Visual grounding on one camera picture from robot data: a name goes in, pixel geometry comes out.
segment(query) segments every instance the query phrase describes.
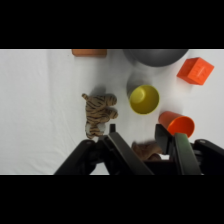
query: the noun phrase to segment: stuffed tiger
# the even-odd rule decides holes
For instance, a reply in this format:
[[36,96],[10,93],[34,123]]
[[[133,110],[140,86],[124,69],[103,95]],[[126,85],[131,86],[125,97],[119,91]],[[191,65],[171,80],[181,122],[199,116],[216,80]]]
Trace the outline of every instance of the stuffed tiger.
[[86,100],[86,136],[89,139],[100,137],[104,134],[102,123],[118,117],[116,111],[108,108],[117,103],[117,98],[115,96],[89,97],[86,94],[82,97]]

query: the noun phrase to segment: white table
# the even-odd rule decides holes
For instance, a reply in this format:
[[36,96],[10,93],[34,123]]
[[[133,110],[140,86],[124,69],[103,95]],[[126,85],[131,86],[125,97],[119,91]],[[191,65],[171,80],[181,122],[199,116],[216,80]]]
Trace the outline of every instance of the white table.
[[[176,77],[192,57],[215,66],[204,86]],[[153,140],[159,115],[171,110],[195,121],[191,142],[204,138],[224,148],[223,59],[224,50],[190,50],[171,66],[151,68],[133,66],[121,49],[105,59],[75,58],[71,50],[0,50],[0,174],[53,174],[86,139],[82,93],[117,96],[119,118],[110,123],[130,146]],[[135,114],[127,98],[127,86],[141,82],[161,95],[147,116]]]

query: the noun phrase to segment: gray bowl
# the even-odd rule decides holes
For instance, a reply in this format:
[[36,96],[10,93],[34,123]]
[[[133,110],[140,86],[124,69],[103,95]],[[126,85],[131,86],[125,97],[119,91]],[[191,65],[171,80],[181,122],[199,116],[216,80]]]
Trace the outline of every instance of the gray bowl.
[[163,67],[181,59],[189,49],[128,49],[139,62],[152,66]]

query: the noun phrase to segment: orange cube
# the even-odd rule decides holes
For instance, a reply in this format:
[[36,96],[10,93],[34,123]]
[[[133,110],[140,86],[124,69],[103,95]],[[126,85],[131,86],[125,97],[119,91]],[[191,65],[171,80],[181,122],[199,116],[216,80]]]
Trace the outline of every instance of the orange cube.
[[204,85],[213,71],[214,66],[202,58],[192,58],[185,61],[177,77],[194,85]]

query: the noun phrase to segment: black metal frame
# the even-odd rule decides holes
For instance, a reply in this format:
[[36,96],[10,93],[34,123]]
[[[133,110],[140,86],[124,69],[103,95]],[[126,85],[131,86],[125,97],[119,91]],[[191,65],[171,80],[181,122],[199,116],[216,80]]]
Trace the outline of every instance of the black metal frame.
[[110,126],[110,134],[95,143],[85,140],[55,175],[89,175],[104,163],[110,175],[214,175],[224,174],[224,151],[206,140],[190,144],[185,134],[172,136],[156,125],[155,139],[169,161],[142,162],[123,138]]

